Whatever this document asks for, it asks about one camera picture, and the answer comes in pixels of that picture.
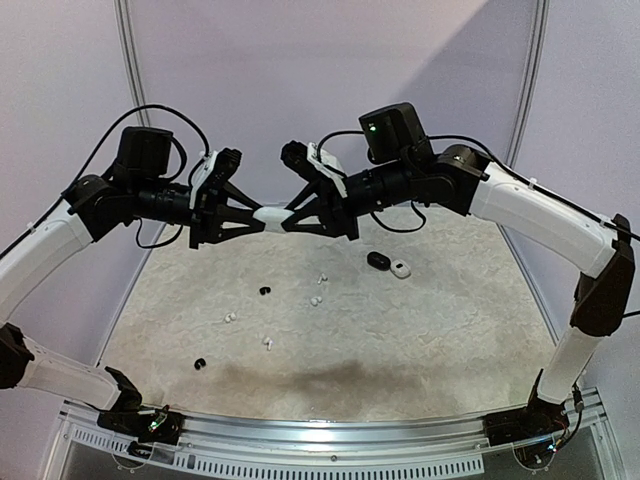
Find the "white oval charging case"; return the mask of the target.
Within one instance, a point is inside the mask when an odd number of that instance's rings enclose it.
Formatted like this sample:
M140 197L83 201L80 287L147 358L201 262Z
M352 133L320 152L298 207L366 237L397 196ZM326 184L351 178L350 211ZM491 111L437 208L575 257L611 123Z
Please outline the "white oval charging case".
M253 212L252 217L264 225L264 230L270 233L285 233L283 223L294 214L286 208L262 206Z

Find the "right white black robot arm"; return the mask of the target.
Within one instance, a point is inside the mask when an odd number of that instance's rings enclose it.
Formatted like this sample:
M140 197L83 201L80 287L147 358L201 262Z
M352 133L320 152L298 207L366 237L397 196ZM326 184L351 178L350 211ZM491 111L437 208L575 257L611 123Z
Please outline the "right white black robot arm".
M351 176L324 159L320 145L297 141L283 163L307 181L288 204L282 227L329 237L358 236L357 219L406 201L443 206L515 230L575 265L574 307L549 364L533 387L517 427L537 436L556 417L598 344L621 325L635 276L627 220L592 213L502 164L462 137L435 153L415 108L389 105L359 119L372 168Z

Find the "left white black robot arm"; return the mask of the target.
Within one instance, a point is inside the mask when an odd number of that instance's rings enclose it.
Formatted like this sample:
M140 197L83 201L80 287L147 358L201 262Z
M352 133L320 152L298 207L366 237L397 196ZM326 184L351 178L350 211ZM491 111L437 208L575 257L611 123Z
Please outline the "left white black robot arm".
M240 151L204 154L190 184L181 185L167 174L170 153L178 146L170 131L125 128L112 166L73 181L45 219L2 255L2 388L37 389L83 402L109 412L128 434L148 426L141 395L124 374L49 352L9 318L59 266L119 225L138 219L178 224L188 228L192 248L264 231L268 208L230 182Z

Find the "black charging case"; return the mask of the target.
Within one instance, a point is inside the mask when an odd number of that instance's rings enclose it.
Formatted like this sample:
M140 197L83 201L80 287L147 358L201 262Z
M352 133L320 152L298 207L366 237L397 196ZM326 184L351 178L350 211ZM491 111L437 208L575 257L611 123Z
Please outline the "black charging case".
M391 268L391 260L386 255L371 251L366 256L367 264L379 271L389 271Z

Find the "small white charging case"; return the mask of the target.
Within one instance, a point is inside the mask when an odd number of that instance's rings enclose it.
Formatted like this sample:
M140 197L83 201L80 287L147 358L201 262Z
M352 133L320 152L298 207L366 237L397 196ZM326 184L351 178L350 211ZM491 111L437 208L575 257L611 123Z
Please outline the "small white charging case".
M391 273L399 279L406 279L411 276L411 268L401 260L394 260L390 264Z

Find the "black earbud lower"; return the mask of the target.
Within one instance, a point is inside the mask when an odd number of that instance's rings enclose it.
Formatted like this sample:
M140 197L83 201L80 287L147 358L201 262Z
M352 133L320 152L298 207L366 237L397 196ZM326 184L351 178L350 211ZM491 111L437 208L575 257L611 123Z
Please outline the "black earbud lower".
M199 371L206 367L206 361L203 358L199 358L194 362L194 369Z

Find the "left aluminium frame post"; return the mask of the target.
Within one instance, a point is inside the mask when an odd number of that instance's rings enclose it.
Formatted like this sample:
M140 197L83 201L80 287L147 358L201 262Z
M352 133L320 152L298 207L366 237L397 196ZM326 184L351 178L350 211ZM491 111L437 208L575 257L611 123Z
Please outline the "left aluminium frame post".
M140 107L146 104L146 98L134 39L131 4L127 0L115 0L114 9L131 99L135 107Z

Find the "aluminium frame post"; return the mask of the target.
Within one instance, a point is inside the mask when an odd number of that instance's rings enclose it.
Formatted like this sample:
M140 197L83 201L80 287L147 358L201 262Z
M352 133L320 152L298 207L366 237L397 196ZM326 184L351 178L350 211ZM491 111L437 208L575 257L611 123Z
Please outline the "aluminium frame post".
M506 163L509 166L515 165L524 139L529 113L533 104L536 81L545 42L549 16L549 1L537 0L534 2L534 6L531 33L529 35L529 43L517 103L516 117L506 154Z
M115 0L114 9L131 99L135 107L140 107L146 104L146 98L134 39L131 4L127 0Z

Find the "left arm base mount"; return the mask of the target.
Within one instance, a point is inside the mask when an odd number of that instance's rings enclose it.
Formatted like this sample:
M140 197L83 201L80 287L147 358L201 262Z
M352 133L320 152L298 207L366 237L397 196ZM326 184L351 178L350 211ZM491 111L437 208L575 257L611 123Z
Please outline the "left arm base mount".
M139 443L176 446L186 417L167 406L145 411L103 412L97 425L115 433L135 437Z

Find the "aluminium front rail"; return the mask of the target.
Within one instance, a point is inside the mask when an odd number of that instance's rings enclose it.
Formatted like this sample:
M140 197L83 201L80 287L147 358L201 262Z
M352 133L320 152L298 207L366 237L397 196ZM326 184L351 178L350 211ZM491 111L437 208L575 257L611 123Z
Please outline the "aluminium front rail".
M65 402L48 479L622 479L598 392L567 427L527 439L506 411L431 420L269 421L188 413L173 445L99 427Z

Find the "right aluminium frame post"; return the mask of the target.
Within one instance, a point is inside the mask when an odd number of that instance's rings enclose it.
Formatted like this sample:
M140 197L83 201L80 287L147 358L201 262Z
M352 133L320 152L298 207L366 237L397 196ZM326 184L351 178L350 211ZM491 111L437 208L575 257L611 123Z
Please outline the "right aluminium frame post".
M506 154L506 163L509 166L515 165L524 139L529 113L533 104L536 81L545 42L549 16L549 1L537 0L534 2L534 6L531 33L529 35L529 43L517 103L516 117Z

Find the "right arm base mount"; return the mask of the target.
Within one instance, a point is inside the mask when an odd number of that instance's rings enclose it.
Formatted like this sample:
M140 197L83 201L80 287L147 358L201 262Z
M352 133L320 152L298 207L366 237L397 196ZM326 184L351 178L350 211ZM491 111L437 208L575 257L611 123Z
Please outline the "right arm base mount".
M483 432L491 446L503 445L551 436L561 431L561 436L554 440L552 449L559 449L567 443L579 429L584 410L584 402L574 403L578 420L573 431L569 431L569 418L565 404L552 404L534 398L524 407L498 411L482 417Z

